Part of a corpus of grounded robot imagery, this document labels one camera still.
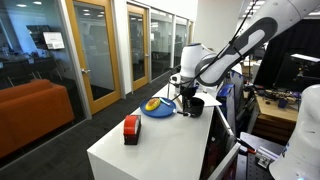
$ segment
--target floor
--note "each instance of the floor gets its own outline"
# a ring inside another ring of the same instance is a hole
[[[86,150],[167,84],[170,74],[121,99],[0,169],[1,180],[92,180]]]

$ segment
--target black cup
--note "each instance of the black cup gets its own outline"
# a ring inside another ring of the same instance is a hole
[[[202,114],[204,101],[193,97],[190,100],[191,107],[186,107],[184,112],[190,113],[192,117],[199,117]]]

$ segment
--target chair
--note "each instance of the chair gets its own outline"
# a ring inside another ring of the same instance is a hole
[[[30,76],[25,68],[24,64],[28,63],[25,61],[11,61],[11,62],[3,62],[3,77],[6,78],[11,86],[15,86],[13,82],[18,82],[18,84],[24,84],[26,82],[30,82],[31,79],[34,79],[35,76]]]
[[[34,59],[34,69],[40,79],[42,79],[41,73],[50,73],[51,79],[53,79],[51,73],[55,71],[63,81],[53,57]]]

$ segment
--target white table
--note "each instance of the white table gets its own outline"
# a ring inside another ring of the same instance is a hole
[[[167,97],[167,89],[154,96]],[[172,98],[173,86],[169,94]],[[95,179],[199,179],[212,112],[213,107],[205,107],[198,118],[155,119],[138,108],[132,113],[141,115],[138,145],[124,145],[122,121],[87,150]]]

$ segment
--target ceiling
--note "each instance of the ceiling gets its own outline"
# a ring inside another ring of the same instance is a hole
[[[254,7],[253,14],[255,12],[259,11],[259,8],[263,7],[264,2],[266,2],[266,1],[268,1],[268,0],[258,0],[256,3],[256,7]],[[239,19],[243,19],[244,16],[247,14],[248,8],[250,9],[250,7],[251,7],[250,3],[252,4],[253,0],[243,0],[242,8],[239,13]],[[310,15],[307,16],[307,18],[320,18],[320,6],[315,11],[310,13]]]

